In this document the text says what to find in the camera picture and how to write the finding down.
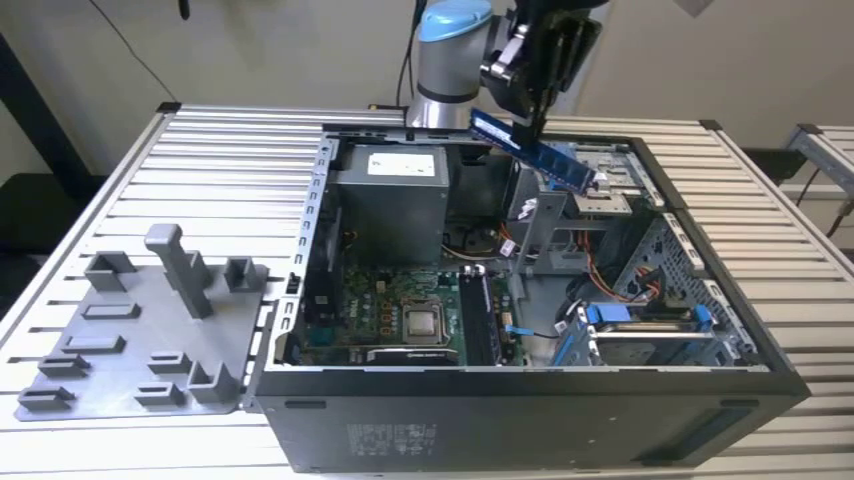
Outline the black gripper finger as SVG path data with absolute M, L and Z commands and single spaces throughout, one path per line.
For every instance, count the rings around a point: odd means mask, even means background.
M 560 94 L 572 87 L 600 34 L 601 23 L 593 19 L 565 19 L 548 31 L 542 57 L 537 136 L 544 133 L 549 110 Z
M 501 54 L 501 50 L 494 50 L 485 58 L 481 80 L 498 106 L 512 114 L 513 142 L 521 147 L 530 147 L 537 140 L 538 112 L 530 86 L 530 65 L 520 59 L 505 64 L 500 61 Z

